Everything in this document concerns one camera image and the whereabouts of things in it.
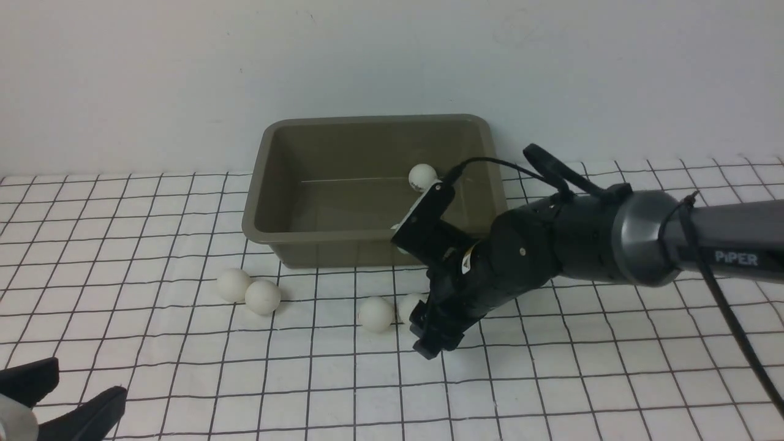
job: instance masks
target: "black cable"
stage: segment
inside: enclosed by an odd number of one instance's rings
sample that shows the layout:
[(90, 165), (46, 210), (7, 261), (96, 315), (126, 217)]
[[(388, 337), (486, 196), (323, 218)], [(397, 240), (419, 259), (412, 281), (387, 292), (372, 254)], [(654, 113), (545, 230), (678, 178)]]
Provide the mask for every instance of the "black cable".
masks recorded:
[(776, 410), (778, 410), (779, 414), (784, 418), (784, 399), (768, 376), (768, 372), (765, 371), (764, 366), (762, 366), (762, 362), (760, 362), (756, 352), (754, 352), (754, 347), (751, 345), (748, 336), (746, 336), (746, 331), (740, 326), (738, 318), (735, 317), (735, 313), (732, 312), (730, 304), (724, 297), (724, 293), (721, 291), (721, 287), (716, 281), (716, 277), (713, 275), (713, 270), (710, 269), (710, 266), (705, 262), (705, 259), (699, 252), (697, 228), (694, 226), (694, 222), (691, 221), (691, 209), (694, 206), (696, 194), (697, 193), (695, 192), (692, 195), (687, 196), (677, 208), (678, 218), (681, 221), (686, 243), (694, 253), (697, 268), (699, 269), (699, 272), (702, 273), (705, 284), (708, 286), (710, 293), (713, 295), (713, 299), (719, 306), (719, 311), (721, 311), (724, 320), (727, 322), (735, 341), (738, 342), (738, 346), (740, 347), (741, 352), (743, 352), (743, 356), (745, 356), (746, 361), (749, 362), (751, 370), (757, 375), (757, 380), (760, 381), (762, 388), (768, 394), (768, 398), (771, 399)]
[(527, 174), (527, 175), (529, 175), (530, 177), (532, 177), (532, 178), (534, 178), (536, 180), (540, 180), (540, 181), (542, 181), (545, 184), (548, 184), (548, 185), (551, 185), (551, 186), (557, 188), (556, 185), (554, 185), (553, 183), (547, 181), (545, 178), (543, 178), (540, 175), (532, 172), (529, 169), (525, 169), (524, 167), (520, 167), (519, 165), (517, 165), (517, 164), (515, 164), (513, 162), (504, 161), (503, 159), (490, 158), (489, 156), (475, 156), (473, 158), (468, 158), (465, 161), (461, 162), (460, 164), (452, 167), (446, 173), (446, 175), (444, 176), (444, 179), (443, 179), (444, 183), (448, 184), (448, 185), (454, 185), (455, 182), (457, 181), (457, 179), (460, 177), (460, 175), (463, 174), (463, 171), (466, 169), (466, 166), (468, 166), (472, 162), (492, 162), (494, 164), (499, 164), (501, 166), (507, 166), (507, 167), (510, 167), (512, 169), (517, 170), (520, 173)]

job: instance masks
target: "ping pong ball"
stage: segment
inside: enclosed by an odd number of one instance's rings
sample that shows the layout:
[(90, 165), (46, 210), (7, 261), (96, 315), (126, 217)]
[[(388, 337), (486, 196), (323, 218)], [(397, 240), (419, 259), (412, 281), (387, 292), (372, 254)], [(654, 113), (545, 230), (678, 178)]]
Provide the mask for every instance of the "ping pong ball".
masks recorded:
[(382, 333), (394, 321), (394, 308), (381, 297), (369, 297), (359, 305), (357, 323), (374, 333)]
[(222, 272), (216, 283), (218, 294), (226, 301), (236, 303), (245, 298), (245, 290), (248, 289), (252, 280), (248, 273), (239, 268), (230, 268)]
[(408, 183), (414, 190), (424, 193), (438, 179), (436, 170), (427, 164), (417, 164), (408, 172)]
[(281, 303), (281, 290), (269, 280), (256, 280), (245, 291), (245, 306), (258, 315), (269, 315)]
[(411, 312), (416, 308), (416, 305), (422, 301), (423, 303), (427, 301), (426, 294), (409, 294), (403, 297), (403, 300), (397, 304), (397, 316), (400, 317), (400, 320), (409, 325), (411, 324)]

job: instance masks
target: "plastic bin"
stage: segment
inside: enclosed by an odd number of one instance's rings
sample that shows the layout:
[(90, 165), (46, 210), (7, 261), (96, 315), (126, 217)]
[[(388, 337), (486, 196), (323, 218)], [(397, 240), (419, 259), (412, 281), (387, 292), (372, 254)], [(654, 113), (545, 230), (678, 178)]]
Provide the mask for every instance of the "plastic bin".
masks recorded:
[[(472, 156), (495, 156), (487, 122), (472, 115), (292, 119), (264, 132), (242, 231), (289, 268), (419, 264), (390, 229), (419, 197), (416, 164), (439, 176)], [(469, 166), (444, 219), (471, 235), (506, 210), (498, 166)]]

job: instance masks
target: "white wall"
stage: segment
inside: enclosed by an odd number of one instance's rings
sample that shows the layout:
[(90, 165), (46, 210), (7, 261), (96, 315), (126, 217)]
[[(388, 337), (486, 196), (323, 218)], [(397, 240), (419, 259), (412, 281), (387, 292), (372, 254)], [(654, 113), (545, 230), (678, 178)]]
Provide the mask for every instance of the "white wall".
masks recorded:
[(0, 174), (249, 169), (279, 119), (456, 112), (504, 157), (780, 152), (784, 2), (0, 2)]

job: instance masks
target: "white grid tablecloth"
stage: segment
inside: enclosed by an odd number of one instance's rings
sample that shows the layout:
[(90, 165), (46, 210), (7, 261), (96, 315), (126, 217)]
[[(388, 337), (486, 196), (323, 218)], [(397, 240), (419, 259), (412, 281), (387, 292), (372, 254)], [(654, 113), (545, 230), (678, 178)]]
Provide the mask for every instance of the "white grid tablecloth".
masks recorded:
[[(699, 205), (784, 198), (776, 158), (572, 164), (595, 183)], [(552, 193), (504, 170), (510, 206)], [(49, 420), (129, 388), (112, 439), (782, 439), (784, 424), (701, 279), (660, 289), (557, 278), (432, 361), (358, 299), (427, 292), (422, 268), (293, 271), (246, 241), (248, 174), (0, 181), (0, 365), (57, 356)], [(244, 268), (285, 291), (272, 317), (215, 295)], [(722, 279), (784, 390), (784, 289)]]

